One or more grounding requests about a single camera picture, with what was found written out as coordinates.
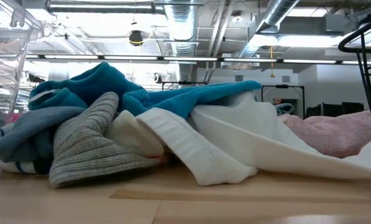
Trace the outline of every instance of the teal towel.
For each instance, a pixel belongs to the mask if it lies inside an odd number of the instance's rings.
[[[113,91],[118,96],[135,90],[144,90],[141,86],[128,81],[116,68],[102,62],[95,68],[62,82],[43,82],[31,91],[30,97],[48,90],[58,90],[29,102],[30,110],[51,106],[77,106],[87,108],[102,94]]]
[[[195,105],[209,104],[225,96],[258,90],[260,87],[261,85],[255,81],[245,81],[159,92],[132,91],[123,95],[122,110],[128,110],[137,116],[155,107],[187,118]]]
[[[49,93],[31,101],[29,108],[36,110],[50,106],[87,107],[102,94],[113,91],[120,98],[118,112],[128,110],[137,116],[157,107],[187,118],[195,105],[208,104],[225,96],[258,90],[260,87],[261,85],[255,81],[245,81],[147,92],[143,87],[128,81],[117,69],[103,62],[69,80],[41,83],[31,92],[31,97],[48,90],[59,92]]]

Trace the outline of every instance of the blue-gray cloth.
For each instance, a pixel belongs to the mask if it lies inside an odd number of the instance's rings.
[[[30,111],[14,123],[13,129],[0,139],[0,160],[33,162],[52,159],[54,132],[58,124],[75,117],[85,109],[57,106]]]
[[[293,105],[290,103],[282,103],[280,105],[275,105],[277,109],[277,116],[293,112]]]
[[[29,103],[31,110],[51,106],[90,106],[102,94],[113,91],[119,98],[118,112],[128,110],[137,116],[157,107],[187,118],[195,105],[203,105],[243,91],[260,89],[255,81],[221,83],[181,88],[179,90],[147,92],[129,82],[116,68],[106,62],[85,73],[62,82],[47,81],[31,92],[31,97],[48,90],[54,91]]]

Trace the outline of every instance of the ventilation duct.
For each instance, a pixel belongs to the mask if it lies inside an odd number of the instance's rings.
[[[169,35],[171,40],[174,40],[174,42],[171,43],[173,56],[195,56],[195,43],[188,43],[194,40],[196,20],[195,6],[166,5],[164,8],[169,18]],[[190,81],[192,64],[179,63],[178,72],[178,81]]]
[[[285,19],[286,15],[297,5],[300,0],[271,0],[267,5],[267,10],[255,16],[249,27],[249,43],[237,55],[238,57],[252,57],[259,49],[253,45],[253,36],[257,32],[261,33],[277,33],[279,24]]]

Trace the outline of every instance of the pile of laundry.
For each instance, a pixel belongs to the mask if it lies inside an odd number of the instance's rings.
[[[371,142],[339,159],[315,150],[255,101],[254,81],[147,92],[107,63],[41,83],[30,112],[0,128],[0,168],[49,174],[53,188],[156,167],[175,154],[202,186],[259,169],[371,179]]]

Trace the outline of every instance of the gray striped cloth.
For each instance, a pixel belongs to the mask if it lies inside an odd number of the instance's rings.
[[[126,170],[158,165],[104,138],[118,107],[116,93],[100,96],[81,115],[62,123],[54,137],[54,161],[50,170],[53,188]]]

